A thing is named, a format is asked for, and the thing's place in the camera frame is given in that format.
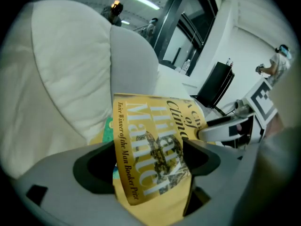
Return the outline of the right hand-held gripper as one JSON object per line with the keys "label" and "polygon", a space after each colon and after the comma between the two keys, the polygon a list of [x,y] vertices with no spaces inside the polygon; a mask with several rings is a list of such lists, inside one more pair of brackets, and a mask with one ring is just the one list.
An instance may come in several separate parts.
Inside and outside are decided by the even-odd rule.
{"label": "right hand-held gripper", "polygon": [[260,79],[241,100],[235,102],[235,115],[207,122],[197,131],[197,139],[205,142],[233,141],[249,133],[248,144],[257,144],[265,136],[268,123],[277,113],[269,98],[272,87],[265,78]]}

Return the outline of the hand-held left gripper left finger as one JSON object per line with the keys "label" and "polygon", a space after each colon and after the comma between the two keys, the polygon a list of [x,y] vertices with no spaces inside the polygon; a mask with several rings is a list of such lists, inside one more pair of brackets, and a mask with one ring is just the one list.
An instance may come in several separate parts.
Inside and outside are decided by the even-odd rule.
{"label": "hand-held left gripper left finger", "polygon": [[30,212],[46,226],[137,226],[112,183],[113,142],[48,156],[14,184]]}

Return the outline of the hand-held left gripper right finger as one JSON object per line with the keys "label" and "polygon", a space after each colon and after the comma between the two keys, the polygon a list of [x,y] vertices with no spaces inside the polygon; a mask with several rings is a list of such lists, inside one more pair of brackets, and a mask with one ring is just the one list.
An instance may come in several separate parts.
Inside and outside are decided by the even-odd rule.
{"label": "hand-held left gripper right finger", "polygon": [[192,181],[181,226],[232,226],[235,210],[256,163],[259,144],[246,151],[183,141]]}

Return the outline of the yellow book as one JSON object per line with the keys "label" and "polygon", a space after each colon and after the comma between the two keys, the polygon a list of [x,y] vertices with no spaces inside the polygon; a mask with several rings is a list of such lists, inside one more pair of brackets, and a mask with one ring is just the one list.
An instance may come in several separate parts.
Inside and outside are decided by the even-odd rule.
{"label": "yellow book", "polygon": [[116,94],[113,137],[119,202],[148,226],[183,219],[191,174],[183,140],[195,140],[207,123],[193,100]]}

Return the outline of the teal cover book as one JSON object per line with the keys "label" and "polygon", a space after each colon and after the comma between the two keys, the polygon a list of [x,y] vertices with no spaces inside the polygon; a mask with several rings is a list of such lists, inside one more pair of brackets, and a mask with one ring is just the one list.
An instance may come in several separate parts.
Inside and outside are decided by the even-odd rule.
{"label": "teal cover book", "polygon": [[103,142],[110,142],[113,138],[113,119],[108,117],[103,130]]}

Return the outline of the white petal-shaped chair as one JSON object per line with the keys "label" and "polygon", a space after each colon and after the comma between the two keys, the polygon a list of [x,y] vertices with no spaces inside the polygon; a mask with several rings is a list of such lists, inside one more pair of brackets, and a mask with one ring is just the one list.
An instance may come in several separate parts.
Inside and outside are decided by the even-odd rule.
{"label": "white petal-shaped chair", "polygon": [[0,48],[0,166],[17,179],[93,142],[115,93],[188,99],[139,34],[71,0],[24,6]]}

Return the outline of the person's right forearm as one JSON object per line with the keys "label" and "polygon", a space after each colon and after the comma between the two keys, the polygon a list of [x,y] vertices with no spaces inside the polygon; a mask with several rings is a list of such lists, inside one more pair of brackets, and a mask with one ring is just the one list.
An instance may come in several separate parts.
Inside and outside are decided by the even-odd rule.
{"label": "person's right forearm", "polygon": [[267,124],[265,137],[268,138],[274,134],[279,133],[283,130],[284,126],[279,116],[279,113],[276,113],[271,121]]}

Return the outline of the clear plastic bottle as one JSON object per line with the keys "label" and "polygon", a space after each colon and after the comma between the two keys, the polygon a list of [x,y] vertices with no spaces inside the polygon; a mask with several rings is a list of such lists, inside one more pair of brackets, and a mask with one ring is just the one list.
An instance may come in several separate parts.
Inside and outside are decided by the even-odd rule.
{"label": "clear plastic bottle", "polygon": [[180,74],[185,75],[189,69],[189,66],[190,66],[190,59],[184,62],[183,66],[181,67]]}

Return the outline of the black window frame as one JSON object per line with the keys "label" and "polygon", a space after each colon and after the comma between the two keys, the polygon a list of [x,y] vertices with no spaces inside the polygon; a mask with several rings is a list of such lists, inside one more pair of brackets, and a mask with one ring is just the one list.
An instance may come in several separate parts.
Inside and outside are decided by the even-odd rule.
{"label": "black window frame", "polygon": [[150,41],[159,62],[172,69],[190,60],[191,75],[205,47],[219,0],[168,0]]}

